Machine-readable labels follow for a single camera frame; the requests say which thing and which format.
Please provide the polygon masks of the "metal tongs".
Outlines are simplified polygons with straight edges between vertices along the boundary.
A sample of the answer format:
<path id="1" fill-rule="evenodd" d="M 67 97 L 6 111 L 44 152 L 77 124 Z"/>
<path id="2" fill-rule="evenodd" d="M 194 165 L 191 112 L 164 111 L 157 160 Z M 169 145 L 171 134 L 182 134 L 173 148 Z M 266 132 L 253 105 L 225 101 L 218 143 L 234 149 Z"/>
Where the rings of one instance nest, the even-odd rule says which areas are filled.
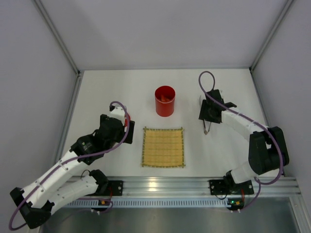
<path id="1" fill-rule="evenodd" d="M 203 120 L 204 134 L 207 135 L 211 128 L 211 122 Z"/>

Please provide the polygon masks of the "red strawberry slice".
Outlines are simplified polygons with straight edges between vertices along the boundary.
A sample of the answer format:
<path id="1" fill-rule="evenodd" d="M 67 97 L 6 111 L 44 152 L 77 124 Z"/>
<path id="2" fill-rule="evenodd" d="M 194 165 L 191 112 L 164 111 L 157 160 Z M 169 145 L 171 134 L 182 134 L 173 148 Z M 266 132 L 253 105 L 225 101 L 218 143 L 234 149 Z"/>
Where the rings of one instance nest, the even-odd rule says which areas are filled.
<path id="1" fill-rule="evenodd" d="M 159 98 L 159 101 L 162 102 L 162 103 L 168 103 L 168 102 L 171 101 L 171 99 L 169 97 L 161 95 L 160 98 Z"/>

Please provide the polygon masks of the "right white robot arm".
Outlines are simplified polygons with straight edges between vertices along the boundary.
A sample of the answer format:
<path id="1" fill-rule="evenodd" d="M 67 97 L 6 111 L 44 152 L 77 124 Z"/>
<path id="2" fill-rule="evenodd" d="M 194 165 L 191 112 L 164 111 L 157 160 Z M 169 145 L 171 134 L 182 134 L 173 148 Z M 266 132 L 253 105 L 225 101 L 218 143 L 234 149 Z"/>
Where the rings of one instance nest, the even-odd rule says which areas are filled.
<path id="1" fill-rule="evenodd" d="M 205 94 L 199 119 L 210 123 L 225 124 L 240 134 L 248 143 L 246 162 L 223 176 L 231 193 L 242 189 L 251 179 L 272 170 L 282 171 L 289 164 L 289 154 L 280 127 L 262 125 L 244 115 L 232 102 L 225 103 L 218 89 Z"/>

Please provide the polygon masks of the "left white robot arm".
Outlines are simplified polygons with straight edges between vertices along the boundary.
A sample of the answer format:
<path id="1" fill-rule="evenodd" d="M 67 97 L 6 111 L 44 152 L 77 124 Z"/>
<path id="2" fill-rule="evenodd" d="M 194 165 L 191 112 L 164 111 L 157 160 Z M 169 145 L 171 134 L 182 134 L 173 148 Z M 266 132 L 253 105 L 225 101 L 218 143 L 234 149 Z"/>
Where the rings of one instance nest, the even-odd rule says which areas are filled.
<path id="1" fill-rule="evenodd" d="M 100 116 L 100 126 L 93 133 L 81 136 L 65 155 L 44 175 L 24 188 L 14 188 L 10 196 L 17 206 L 24 225 L 35 229 L 43 225 L 57 210 L 87 195 L 101 195 L 109 180 L 99 169 L 80 180 L 65 185 L 76 173 L 116 149 L 133 142 L 134 121 L 127 113 L 111 112 Z"/>

